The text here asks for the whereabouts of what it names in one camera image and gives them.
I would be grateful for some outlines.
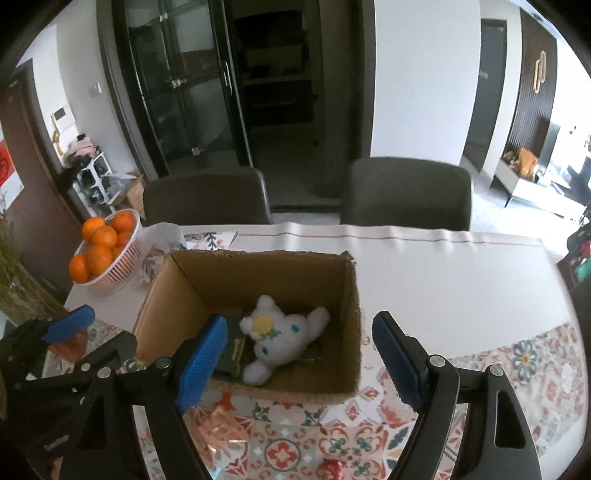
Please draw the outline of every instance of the patterned tablecloth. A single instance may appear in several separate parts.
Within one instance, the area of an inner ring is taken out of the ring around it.
[[[383,479],[395,466],[416,421],[386,372],[370,336],[371,318],[363,315],[362,377],[359,395],[341,405],[301,405],[207,390],[185,415],[191,425],[216,406],[231,412],[249,433],[247,445],[222,452],[221,480],[304,480],[317,478],[323,459],[345,465],[346,479]],[[119,330],[97,321],[89,328],[89,351]],[[543,456],[586,415],[586,370],[577,327],[564,323],[533,338],[450,360],[462,368],[484,370],[500,364],[517,393]],[[130,364],[130,368],[141,368]],[[70,365],[51,354],[46,375]],[[152,479],[164,479],[142,409],[136,408],[138,436]],[[458,406],[437,480],[450,477],[457,456],[466,408]]]

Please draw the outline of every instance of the wall decoration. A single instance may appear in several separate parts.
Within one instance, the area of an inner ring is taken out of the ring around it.
[[[556,39],[523,10],[521,33],[521,80],[505,152],[526,148],[539,158],[554,107],[558,47]]]
[[[24,185],[12,163],[0,124],[0,212],[10,207],[23,188]]]

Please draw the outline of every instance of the dark gray chair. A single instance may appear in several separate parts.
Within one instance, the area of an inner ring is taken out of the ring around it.
[[[271,223],[265,181],[250,167],[200,170],[151,181],[144,190],[144,210],[148,225]]]
[[[429,160],[355,161],[343,192],[340,223],[470,229],[472,179],[463,168]]]

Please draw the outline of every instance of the blue gripper pad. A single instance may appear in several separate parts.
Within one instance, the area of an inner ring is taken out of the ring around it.
[[[62,343],[95,321],[95,311],[88,305],[73,310],[61,319],[51,320],[43,339],[47,343]]]
[[[418,411],[423,406],[421,378],[409,352],[399,341],[399,338],[406,341],[402,330],[389,314],[380,312],[374,317],[372,336],[400,400]]]
[[[226,343],[228,324],[222,316],[215,316],[199,332],[200,342],[187,361],[178,382],[176,406],[181,414],[196,405],[212,376]]]

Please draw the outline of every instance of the fruit basket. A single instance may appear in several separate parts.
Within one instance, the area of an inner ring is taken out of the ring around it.
[[[122,288],[127,281],[139,270],[147,255],[147,249],[141,241],[141,231],[143,229],[140,222],[139,213],[133,209],[126,209],[131,212],[135,218],[135,229],[127,244],[123,247],[121,253],[115,258],[109,268],[107,268],[101,275],[94,280],[86,283],[76,283],[88,288],[95,295],[111,295]],[[115,218],[115,213],[105,218],[105,223],[110,225]],[[85,253],[90,247],[90,244],[85,240],[82,241],[76,255]]]

